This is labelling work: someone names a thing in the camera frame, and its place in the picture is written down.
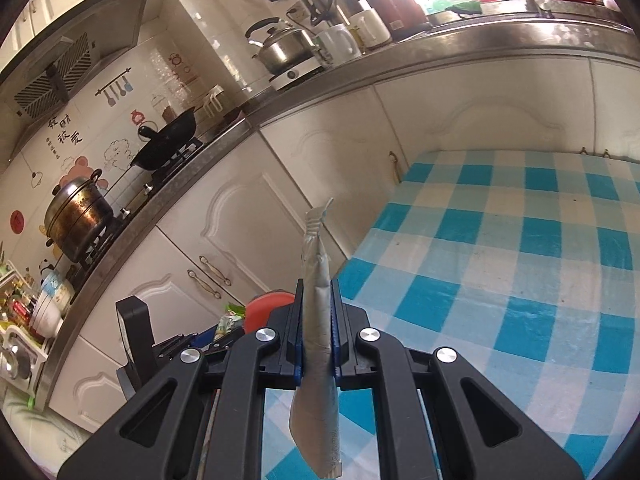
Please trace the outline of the red plastic trash bucket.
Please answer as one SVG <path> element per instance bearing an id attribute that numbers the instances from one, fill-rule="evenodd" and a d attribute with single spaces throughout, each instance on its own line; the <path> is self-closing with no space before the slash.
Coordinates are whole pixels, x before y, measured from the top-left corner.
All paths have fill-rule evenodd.
<path id="1" fill-rule="evenodd" d="M 288 306 L 295 300 L 292 292 L 273 290 L 252 300 L 245 306 L 244 332 L 249 334 L 266 327 L 270 313 L 280 307 Z"/>

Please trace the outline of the range hood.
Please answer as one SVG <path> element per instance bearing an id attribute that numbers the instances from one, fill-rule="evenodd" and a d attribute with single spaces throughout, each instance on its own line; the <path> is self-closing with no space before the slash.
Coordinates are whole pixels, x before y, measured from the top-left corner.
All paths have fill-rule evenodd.
<path id="1" fill-rule="evenodd" d="M 1 71 L 1 125 L 19 136 L 68 103 L 138 41 L 146 0 L 85 0 L 19 50 Z"/>

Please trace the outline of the blue white checkered tablecloth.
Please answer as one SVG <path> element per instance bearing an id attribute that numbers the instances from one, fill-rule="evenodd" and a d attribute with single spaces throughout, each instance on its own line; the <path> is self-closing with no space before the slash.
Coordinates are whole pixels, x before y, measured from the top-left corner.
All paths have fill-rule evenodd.
<path id="1" fill-rule="evenodd" d="M 338 276 L 406 346 L 460 352 L 594 477 L 639 414 L 639 166 L 427 152 Z"/>

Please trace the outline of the steel cooking pot with lid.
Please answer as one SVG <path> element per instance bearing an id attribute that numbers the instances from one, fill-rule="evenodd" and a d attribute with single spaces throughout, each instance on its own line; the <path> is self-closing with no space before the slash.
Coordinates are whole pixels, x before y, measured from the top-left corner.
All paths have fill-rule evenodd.
<path id="1" fill-rule="evenodd" d="M 102 170 L 76 177 L 52 190 L 44 215 L 47 246 L 56 245 L 72 263 L 85 258 L 89 246 L 114 219 L 112 206 L 98 188 Z"/>

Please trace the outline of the black wok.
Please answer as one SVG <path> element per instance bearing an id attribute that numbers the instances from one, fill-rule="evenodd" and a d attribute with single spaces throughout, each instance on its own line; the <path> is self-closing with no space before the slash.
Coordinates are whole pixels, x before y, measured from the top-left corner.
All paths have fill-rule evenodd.
<path id="1" fill-rule="evenodd" d="M 165 165 L 194 137 L 196 130 L 194 110 L 194 106 L 188 108 L 160 131 L 141 125 L 138 133 L 148 142 L 134 156 L 131 165 L 146 171 L 155 171 Z"/>

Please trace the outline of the white induction hotplate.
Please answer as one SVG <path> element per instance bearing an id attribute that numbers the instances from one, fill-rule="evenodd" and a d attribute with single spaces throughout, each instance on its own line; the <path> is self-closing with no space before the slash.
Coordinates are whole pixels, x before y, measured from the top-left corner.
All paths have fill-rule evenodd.
<path id="1" fill-rule="evenodd" d="M 316 58 L 307 58 L 305 61 L 287 68 L 279 75 L 273 76 L 269 83 L 274 90 L 281 91 L 294 86 L 294 84 L 300 84 L 323 71 L 324 67 Z"/>

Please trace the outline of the white silver snack bag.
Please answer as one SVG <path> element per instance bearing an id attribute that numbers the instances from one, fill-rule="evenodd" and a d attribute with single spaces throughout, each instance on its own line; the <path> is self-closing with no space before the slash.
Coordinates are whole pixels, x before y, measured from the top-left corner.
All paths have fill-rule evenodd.
<path id="1" fill-rule="evenodd" d="M 320 479 L 342 475 L 337 386 L 332 360 L 329 256 L 321 239 L 332 202 L 306 213 L 303 241 L 303 375 L 291 405 L 291 436 L 300 455 Z"/>

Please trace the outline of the green snack bag rear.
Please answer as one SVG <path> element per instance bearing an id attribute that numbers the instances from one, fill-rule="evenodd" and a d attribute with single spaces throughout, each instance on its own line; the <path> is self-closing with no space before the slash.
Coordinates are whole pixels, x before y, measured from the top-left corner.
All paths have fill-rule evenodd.
<path id="1" fill-rule="evenodd" d="M 214 341 L 219 340 L 223 336 L 227 336 L 235 328 L 242 327 L 244 324 L 246 309 L 240 304 L 227 304 L 224 314 L 221 315 L 215 330 Z"/>

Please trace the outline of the white mug right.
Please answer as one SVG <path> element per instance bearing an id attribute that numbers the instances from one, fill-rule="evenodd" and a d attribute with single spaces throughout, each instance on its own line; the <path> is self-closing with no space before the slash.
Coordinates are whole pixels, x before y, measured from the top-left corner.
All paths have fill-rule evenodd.
<path id="1" fill-rule="evenodd" d="M 350 24 L 368 50 L 384 47 L 392 41 L 392 36 L 390 36 L 385 23 L 374 9 L 354 14 L 350 18 Z"/>

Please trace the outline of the stainless steel kettle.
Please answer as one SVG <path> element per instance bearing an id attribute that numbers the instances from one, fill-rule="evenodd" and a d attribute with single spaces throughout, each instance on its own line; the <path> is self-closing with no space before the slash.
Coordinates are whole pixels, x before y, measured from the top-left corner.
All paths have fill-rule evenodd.
<path id="1" fill-rule="evenodd" d="M 244 36 L 257 48 L 254 57 L 272 76 L 313 58 L 318 50 L 309 32 L 280 18 L 263 18 L 250 26 Z"/>

